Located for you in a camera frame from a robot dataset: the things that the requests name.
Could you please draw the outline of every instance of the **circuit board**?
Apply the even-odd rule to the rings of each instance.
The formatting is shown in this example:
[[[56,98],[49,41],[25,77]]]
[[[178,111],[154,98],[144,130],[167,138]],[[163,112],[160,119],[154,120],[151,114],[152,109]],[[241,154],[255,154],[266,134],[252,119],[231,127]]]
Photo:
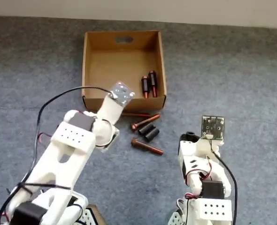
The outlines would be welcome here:
[[[223,140],[224,125],[224,117],[202,116],[201,138]]]

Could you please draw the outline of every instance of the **screw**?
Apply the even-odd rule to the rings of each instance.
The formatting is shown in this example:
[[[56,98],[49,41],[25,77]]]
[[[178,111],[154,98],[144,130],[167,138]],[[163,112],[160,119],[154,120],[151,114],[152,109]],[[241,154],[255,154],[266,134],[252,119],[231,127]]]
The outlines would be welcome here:
[[[162,154],[163,154],[163,151],[162,151],[162,150],[160,150],[160,149],[158,149],[158,148],[156,148],[156,147],[150,146],[150,145],[148,145],[148,144],[142,143],[142,142],[140,142],[140,141],[139,141],[138,139],[136,139],[136,138],[132,138],[132,140],[131,140],[131,145],[132,145],[133,147],[140,147],[140,148],[143,148],[143,149],[145,149],[145,150],[148,150],[148,151],[153,152],[153,153],[158,154],[158,155],[162,155]]]
[[[136,131],[139,126],[141,126],[141,125],[143,125],[145,123],[148,123],[148,122],[152,122],[152,121],[160,118],[160,116],[161,116],[160,114],[156,114],[156,115],[154,115],[154,116],[152,116],[152,117],[150,117],[150,118],[148,118],[146,120],[143,120],[143,121],[141,121],[139,123],[132,123],[131,124],[131,129],[132,129],[132,131]]]
[[[151,115],[148,113],[131,113],[131,112],[123,112],[122,116],[133,116],[133,117],[147,117],[150,118]]]

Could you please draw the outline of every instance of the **white wall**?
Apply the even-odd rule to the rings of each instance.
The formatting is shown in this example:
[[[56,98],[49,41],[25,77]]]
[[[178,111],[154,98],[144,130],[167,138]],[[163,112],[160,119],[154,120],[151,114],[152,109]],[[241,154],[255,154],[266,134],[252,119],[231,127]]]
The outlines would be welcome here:
[[[277,0],[0,0],[0,15],[277,28]]]

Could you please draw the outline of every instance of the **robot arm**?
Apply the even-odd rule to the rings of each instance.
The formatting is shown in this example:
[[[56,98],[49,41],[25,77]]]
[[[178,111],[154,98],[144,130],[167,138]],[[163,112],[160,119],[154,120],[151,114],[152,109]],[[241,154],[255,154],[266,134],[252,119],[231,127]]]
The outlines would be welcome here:
[[[194,195],[200,195],[202,191],[202,177],[206,179],[221,181],[223,183],[225,197],[231,194],[231,185],[226,177],[225,170],[211,152],[219,154],[219,146],[223,141],[212,141],[210,145],[207,139],[200,139],[192,132],[186,133],[186,137],[179,142],[178,159],[182,169],[185,184],[190,186]]]
[[[133,97],[134,93],[119,82],[111,94],[106,95],[96,114],[76,110],[66,113],[25,182],[25,188],[21,188],[9,203],[7,212],[11,218],[10,225],[74,224],[79,217],[79,208],[68,207],[68,218],[65,213],[72,195],[76,195],[74,185],[93,149],[97,147],[106,151],[118,137],[119,130],[114,124]],[[60,163],[65,154],[70,156],[68,161]],[[45,184],[52,180],[64,188],[52,188],[32,202],[26,202],[40,187],[35,184]],[[77,200],[75,204],[84,211],[87,199],[79,194]]]
[[[204,116],[202,137],[193,132],[181,135],[178,159],[184,182],[192,190],[181,200],[168,225],[230,225],[231,185],[219,165],[219,147],[224,144],[224,118]]]

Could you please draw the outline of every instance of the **gray carpet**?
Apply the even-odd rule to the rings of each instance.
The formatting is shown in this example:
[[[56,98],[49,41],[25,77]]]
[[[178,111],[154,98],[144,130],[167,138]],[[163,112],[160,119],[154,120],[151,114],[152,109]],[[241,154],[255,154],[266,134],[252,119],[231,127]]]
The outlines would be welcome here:
[[[239,185],[237,224],[277,225],[277,30],[240,27],[0,17],[0,206],[30,165],[38,109],[81,84],[84,32],[153,29],[162,31],[168,86],[153,145],[166,154],[132,149],[133,119],[123,118],[122,138],[92,154],[75,190],[110,225],[166,224],[187,190],[180,134],[199,133],[203,114],[223,115],[221,154]],[[69,109],[84,109],[80,92],[48,107],[42,130],[52,133]]]

